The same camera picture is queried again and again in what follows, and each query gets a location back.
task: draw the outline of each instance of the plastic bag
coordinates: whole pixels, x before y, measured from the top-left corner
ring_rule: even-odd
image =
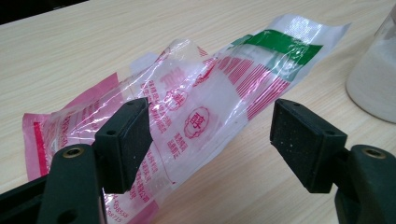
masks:
[[[285,15],[214,55],[190,40],[177,40],[155,61],[148,55],[132,63],[132,71],[140,72],[121,83],[114,77],[99,83],[106,92],[88,90],[58,112],[25,115],[28,175],[44,175],[65,146],[91,144],[124,102],[148,97],[150,150],[131,191],[105,197],[110,223],[148,223],[167,195],[306,76],[347,27]]]

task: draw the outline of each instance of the red barcode-like lines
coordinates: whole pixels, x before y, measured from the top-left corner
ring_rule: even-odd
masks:
[[[244,99],[248,94],[257,90],[261,83],[267,81],[269,74],[270,71],[264,65],[258,64],[236,88],[236,92],[241,99]]]
[[[225,66],[227,66],[228,62],[230,61],[230,57],[225,57],[221,60],[221,62],[219,63],[219,70],[223,70],[225,68]]]
[[[249,67],[253,64],[253,61],[245,59],[231,72],[228,79],[230,79],[233,85],[246,73]]]
[[[204,49],[201,49],[200,47],[197,47],[197,48],[199,51],[199,55],[201,55],[201,57],[205,57],[207,55],[207,53]]]
[[[228,75],[235,69],[235,67],[241,62],[240,58],[232,58],[230,64],[225,68],[224,74]]]
[[[253,119],[266,106],[268,106],[275,98],[277,98],[283,90],[289,86],[289,82],[281,77],[276,77],[273,83],[265,89],[265,91],[247,108],[247,119]]]
[[[214,59],[214,58],[210,58],[210,59],[206,59],[206,60],[202,61],[202,63],[204,65],[209,66],[209,67],[215,65],[215,62],[216,62],[216,59]]]

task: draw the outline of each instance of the table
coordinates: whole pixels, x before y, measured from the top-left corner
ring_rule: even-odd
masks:
[[[395,4],[345,1],[91,0],[0,26],[0,193],[27,182],[23,113],[50,113],[151,51],[187,37],[215,52],[295,13],[329,25],[352,22],[332,54],[283,98],[299,102],[357,144],[396,154],[396,125],[358,108],[348,74]],[[273,105],[161,206],[152,223],[337,223],[333,198],[309,194],[270,145]]]

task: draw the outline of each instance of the green printed band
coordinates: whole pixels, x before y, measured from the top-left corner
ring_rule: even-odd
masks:
[[[243,37],[235,40],[233,43],[231,43],[232,46],[240,45],[243,44],[245,41],[253,37],[253,35],[244,35]]]
[[[290,60],[300,65],[306,65],[323,47],[305,44],[300,39],[275,30],[264,30],[246,39],[242,44],[272,49],[287,55]]]

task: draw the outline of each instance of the white container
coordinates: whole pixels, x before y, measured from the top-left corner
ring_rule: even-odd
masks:
[[[368,113],[396,123],[396,6],[349,75],[346,90]]]

